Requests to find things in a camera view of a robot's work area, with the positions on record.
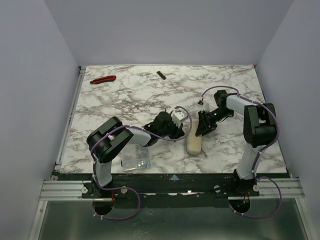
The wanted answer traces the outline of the beige umbrella case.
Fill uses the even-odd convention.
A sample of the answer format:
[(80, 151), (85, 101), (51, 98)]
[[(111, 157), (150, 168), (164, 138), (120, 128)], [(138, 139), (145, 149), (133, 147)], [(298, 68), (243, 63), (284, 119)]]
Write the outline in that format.
[(199, 121), (196, 119), (192, 120), (192, 124), (189, 124), (188, 130), (191, 130), (186, 138), (186, 152), (189, 155), (197, 156), (202, 151), (202, 136), (196, 136)]

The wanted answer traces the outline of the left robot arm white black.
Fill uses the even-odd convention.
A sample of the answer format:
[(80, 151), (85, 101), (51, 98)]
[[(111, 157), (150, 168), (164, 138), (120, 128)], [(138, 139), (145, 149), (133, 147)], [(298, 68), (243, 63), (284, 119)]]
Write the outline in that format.
[(159, 139), (178, 141), (186, 137), (182, 121), (176, 113), (161, 111), (155, 119), (143, 127), (125, 125), (113, 116), (93, 131), (86, 139), (94, 160), (93, 179), (100, 187), (106, 187), (112, 181), (112, 160), (128, 144), (151, 147)]

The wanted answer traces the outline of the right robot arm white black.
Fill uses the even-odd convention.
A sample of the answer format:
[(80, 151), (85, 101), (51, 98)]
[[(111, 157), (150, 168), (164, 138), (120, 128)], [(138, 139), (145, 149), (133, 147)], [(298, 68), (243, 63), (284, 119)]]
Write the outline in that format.
[(257, 168), (264, 151), (279, 138), (275, 107), (272, 103), (259, 103), (236, 93), (218, 90), (214, 94), (217, 108), (198, 112), (198, 127), (195, 135), (204, 136), (217, 128), (217, 123), (233, 117), (243, 116), (245, 150), (235, 172), (240, 180), (256, 178)]

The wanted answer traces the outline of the clear plastic screw box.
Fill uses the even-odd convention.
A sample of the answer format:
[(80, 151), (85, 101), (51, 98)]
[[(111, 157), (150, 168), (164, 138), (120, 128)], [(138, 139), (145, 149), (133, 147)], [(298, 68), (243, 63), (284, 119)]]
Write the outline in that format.
[(150, 168), (149, 148), (138, 144), (128, 144), (121, 151), (121, 166), (125, 172)]

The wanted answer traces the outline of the small black bar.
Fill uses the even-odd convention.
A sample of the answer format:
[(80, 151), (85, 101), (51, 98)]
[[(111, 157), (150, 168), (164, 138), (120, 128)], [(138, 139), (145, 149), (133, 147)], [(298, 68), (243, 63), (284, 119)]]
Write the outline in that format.
[(157, 71), (156, 72), (163, 80), (166, 80), (167, 77), (161, 72), (161, 71)]

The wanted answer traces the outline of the red black utility knife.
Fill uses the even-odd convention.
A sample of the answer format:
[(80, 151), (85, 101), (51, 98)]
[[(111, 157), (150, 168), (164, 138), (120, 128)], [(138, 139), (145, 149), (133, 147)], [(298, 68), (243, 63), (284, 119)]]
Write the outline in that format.
[(109, 83), (109, 82), (114, 82), (116, 79), (117, 79), (117, 77), (115, 75), (108, 75), (108, 76), (94, 79), (94, 80), (90, 81), (90, 84), (98, 85), (98, 84), (102, 84), (102, 83)]

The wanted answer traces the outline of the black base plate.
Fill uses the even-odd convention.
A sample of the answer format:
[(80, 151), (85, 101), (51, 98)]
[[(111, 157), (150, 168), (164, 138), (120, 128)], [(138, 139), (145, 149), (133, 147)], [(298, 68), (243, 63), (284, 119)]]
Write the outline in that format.
[(58, 175), (62, 181), (80, 181), (81, 201), (98, 209), (227, 208), (229, 200), (259, 196), (255, 180), (238, 180), (232, 173), (164, 174), (116, 173), (105, 190), (87, 174)]

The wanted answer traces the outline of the aluminium rail frame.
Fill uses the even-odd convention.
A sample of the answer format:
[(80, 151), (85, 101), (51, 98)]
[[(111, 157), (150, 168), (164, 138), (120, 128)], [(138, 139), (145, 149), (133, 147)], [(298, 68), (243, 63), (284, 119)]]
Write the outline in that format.
[(72, 120), (74, 117), (74, 112), (76, 109), (85, 72), (86, 67), (80, 66), (75, 92), (68, 113), (67, 122), (64, 128), (62, 141), (54, 163), (53, 172), (51, 173), (49, 180), (45, 180), (42, 183), (35, 217), (32, 223), (30, 235), (28, 237), (30, 240), (38, 240), (40, 238), (41, 229), (44, 223), (49, 202), (80, 201), (82, 199), (82, 183), (79, 180), (61, 180), (56, 174), (60, 172), (62, 166), (63, 155), (66, 149)]

